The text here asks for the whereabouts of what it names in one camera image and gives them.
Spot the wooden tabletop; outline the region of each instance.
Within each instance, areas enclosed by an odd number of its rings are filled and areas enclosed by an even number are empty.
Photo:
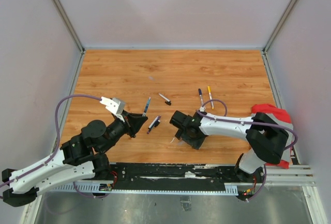
[[[200,107],[198,88],[207,101],[207,86],[213,98],[228,106],[228,116],[249,116],[259,103],[274,104],[260,51],[214,50],[88,50],[76,85],[75,94],[116,97],[126,102],[125,110],[142,113],[151,97],[148,121],[137,137],[123,136],[108,152],[112,162],[217,163],[234,164],[250,147],[245,141],[207,137],[199,150],[172,139],[177,129],[169,124],[176,110],[193,115]],[[171,106],[158,95],[169,98]],[[207,112],[223,115],[215,103]],[[161,123],[147,134],[157,115]],[[72,100],[61,142],[66,142],[92,120],[109,125],[113,117],[98,101]]]

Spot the gray floor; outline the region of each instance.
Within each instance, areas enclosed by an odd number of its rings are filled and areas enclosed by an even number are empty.
[[[49,193],[46,198],[48,210],[44,199],[37,224],[312,223],[300,187],[264,188],[248,204],[236,197],[192,196],[191,208],[180,202],[180,196],[169,195],[111,194],[102,200],[61,192]],[[67,210],[61,215],[54,213]]]

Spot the marker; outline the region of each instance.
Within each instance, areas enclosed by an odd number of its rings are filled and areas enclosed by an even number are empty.
[[[165,97],[163,94],[161,94],[161,93],[159,93],[159,96],[160,97],[162,97],[164,100],[165,100],[165,103],[167,104],[167,105],[171,105],[171,101],[167,98],[167,97]]]
[[[154,128],[154,127],[157,127],[159,124],[160,124],[160,119],[161,119],[161,115],[158,115],[153,121],[152,123],[150,124],[150,126],[148,127],[148,131],[147,131],[147,134],[150,133],[150,131]]]
[[[199,91],[199,96],[200,96],[200,102],[201,102],[201,105],[203,105],[202,91],[201,91],[200,88],[198,89],[198,91]]]
[[[151,98],[149,97],[149,99],[147,100],[147,103],[146,103],[146,107],[145,107],[145,110],[144,110],[144,113],[143,113],[143,116],[146,116],[146,113],[147,113],[147,109],[149,107],[149,103],[151,102]]]
[[[210,91],[210,86],[207,86],[209,99],[212,100],[212,92]],[[214,103],[211,101],[210,104],[212,105],[212,109],[214,109]]]

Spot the red object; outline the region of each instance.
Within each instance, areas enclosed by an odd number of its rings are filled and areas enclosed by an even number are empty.
[[[252,113],[256,114],[257,112],[262,112],[265,114],[274,114],[274,116],[279,119],[282,122],[287,122],[287,123],[292,123],[291,121],[291,117],[288,114],[288,112],[286,112],[285,109],[279,109],[278,107],[275,107],[272,104],[256,104],[252,107]],[[271,163],[267,163],[267,166],[274,166]],[[289,163],[285,160],[281,160],[279,164],[277,164],[276,166],[279,167],[283,167],[285,169],[289,168]]]

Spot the blue pen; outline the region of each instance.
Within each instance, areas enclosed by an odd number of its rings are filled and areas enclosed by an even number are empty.
[[[201,102],[201,105],[203,105],[202,91],[201,91],[200,88],[198,89],[198,91],[199,91],[199,96],[200,96],[200,102]]]
[[[143,113],[143,116],[146,116],[146,113],[147,113],[147,109],[149,107],[149,103],[151,102],[151,98],[149,97],[147,103],[146,103],[146,107],[145,107],[145,110],[144,110],[144,113]]]

